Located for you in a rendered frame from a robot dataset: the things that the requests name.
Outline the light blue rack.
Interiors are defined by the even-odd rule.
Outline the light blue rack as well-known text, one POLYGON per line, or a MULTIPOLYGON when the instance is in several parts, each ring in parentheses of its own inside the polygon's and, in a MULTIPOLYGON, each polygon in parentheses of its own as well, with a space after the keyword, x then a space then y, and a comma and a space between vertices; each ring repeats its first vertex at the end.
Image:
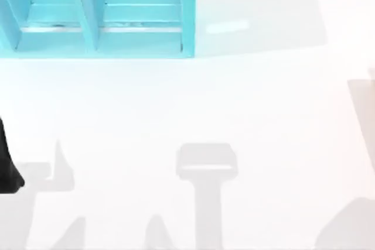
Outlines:
POLYGON ((0 58, 185 58, 196 0, 0 0, 0 58))

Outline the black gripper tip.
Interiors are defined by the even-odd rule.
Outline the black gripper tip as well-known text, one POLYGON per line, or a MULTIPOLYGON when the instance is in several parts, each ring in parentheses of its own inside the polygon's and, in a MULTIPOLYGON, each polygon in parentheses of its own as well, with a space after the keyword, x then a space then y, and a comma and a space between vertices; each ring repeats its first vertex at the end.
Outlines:
POLYGON ((25 185, 9 153, 4 123, 0 118, 0 194, 14 194, 25 185))

